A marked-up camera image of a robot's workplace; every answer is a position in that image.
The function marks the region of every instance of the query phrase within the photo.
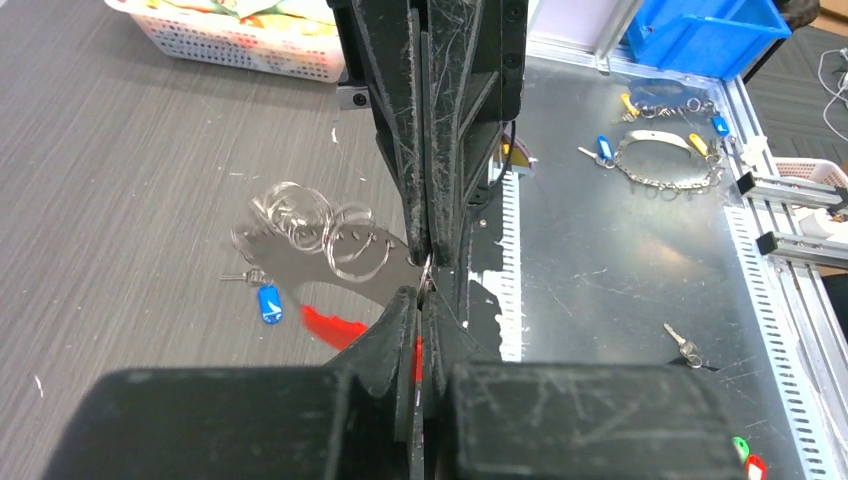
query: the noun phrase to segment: red plastic piece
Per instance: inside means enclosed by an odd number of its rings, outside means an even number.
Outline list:
[[[748,460],[745,460],[745,473],[748,480],[766,480],[766,462],[757,455],[748,455]]]
[[[309,305],[300,308],[303,326],[313,335],[338,350],[344,350],[368,330],[364,323],[348,322],[339,317],[325,317]]]
[[[421,337],[415,342],[415,381],[424,381],[424,359],[421,356],[422,352]]]

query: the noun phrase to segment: white plastic basket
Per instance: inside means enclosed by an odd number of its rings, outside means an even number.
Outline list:
[[[215,14],[174,13],[124,0],[105,2],[129,14],[150,40],[172,57],[325,83],[337,82],[344,70],[338,37],[257,28]]]
[[[775,158],[781,177],[796,177],[811,182],[848,188],[848,175],[830,160],[815,158]]]
[[[816,183],[848,188],[848,175],[835,163],[815,158],[775,158],[775,166],[781,177],[796,177]],[[832,221],[824,209],[799,208],[796,217],[804,235],[848,243],[848,223]]]

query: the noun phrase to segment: key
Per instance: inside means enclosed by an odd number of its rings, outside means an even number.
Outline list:
[[[595,163],[597,163],[598,165],[600,165],[604,168],[615,168],[615,160],[604,160],[603,157],[601,157],[600,155],[598,155],[595,152],[590,151],[587,148],[577,147],[577,150],[579,150],[580,153],[583,153],[586,156],[591,157],[592,160],[595,161]]]
[[[627,114],[629,114],[630,118],[633,119],[633,120],[627,120],[627,121],[628,122],[635,122],[636,117],[639,115],[639,109],[636,108],[633,105],[633,103],[630,102],[630,94],[629,93],[622,93],[621,94],[621,103],[623,103],[624,108],[627,109],[627,113],[625,113],[625,116],[627,116]]]
[[[704,362],[701,360],[698,346],[690,342],[689,340],[686,340],[685,338],[681,337],[677,332],[674,331],[673,328],[671,328],[671,325],[664,323],[663,327],[665,327],[665,330],[668,332],[669,335],[671,335],[671,338],[673,338],[674,341],[677,342],[678,351],[680,352],[680,355],[682,355],[683,358],[685,358],[686,361],[689,362],[689,366],[692,368],[701,368]]]
[[[612,153],[612,146],[607,140],[607,137],[600,135],[598,137],[598,155],[604,160],[605,164],[613,163],[615,154]]]
[[[692,145],[695,146],[695,149],[698,150],[698,153],[705,157],[709,155],[710,147],[707,146],[707,143],[704,142],[704,139],[701,138],[700,135],[698,135],[697,133],[689,135],[689,141],[692,142]]]
[[[610,122],[610,123],[611,123],[612,125],[618,125],[618,124],[621,124],[621,123],[633,123],[633,122],[635,122],[635,121],[636,121],[636,116],[635,116],[635,115],[633,115],[633,114],[632,114],[632,113],[630,113],[630,112],[624,112],[624,114],[622,114],[622,115],[621,115],[621,118],[616,119],[616,120],[613,120],[613,121],[612,121],[612,122]]]
[[[252,268],[246,273],[250,273],[252,270],[262,271]],[[280,323],[285,312],[283,312],[283,302],[280,300],[280,291],[277,290],[277,287],[273,285],[259,287],[257,298],[259,300],[259,312],[262,314],[262,321],[268,325]]]
[[[248,286],[251,287],[261,287],[268,283],[268,279],[263,272],[259,268],[251,268],[250,270],[244,273],[238,273],[235,275],[221,275],[221,281],[223,282],[245,282]]]
[[[724,118],[722,118],[721,115],[714,116],[712,121],[713,128],[715,128],[716,133],[722,137],[730,135],[730,128],[727,126],[727,122],[724,121]]]

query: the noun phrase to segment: red key tag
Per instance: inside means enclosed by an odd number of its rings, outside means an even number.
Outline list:
[[[748,480],[766,480],[766,464],[757,455],[748,455],[745,461],[745,473]]]

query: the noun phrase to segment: metal chain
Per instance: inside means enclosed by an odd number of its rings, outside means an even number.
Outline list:
[[[712,100],[701,101],[697,98],[690,98],[686,101],[686,105],[679,107],[666,107],[662,105],[647,105],[639,103],[635,105],[639,109],[639,113],[643,118],[648,120],[658,117],[671,117],[674,115],[686,115],[689,113],[704,114],[710,117],[718,115],[718,109]]]
[[[717,149],[715,148],[715,142],[710,146],[710,151],[708,155],[704,158],[704,161],[707,165],[707,173],[704,175],[704,178],[697,182],[689,182],[689,183],[680,183],[680,182],[661,182],[659,180],[654,180],[648,178],[643,175],[639,175],[633,170],[625,167],[622,162],[622,150],[619,149],[615,152],[615,166],[621,170],[630,181],[645,185],[647,187],[656,188],[659,192],[670,191],[674,194],[674,197],[677,198],[683,192],[694,192],[694,193],[704,193],[707,188],[716,187],[721,184],[722,176],[724,175],[725,169],[721,166],[721,156],[718,154]]]

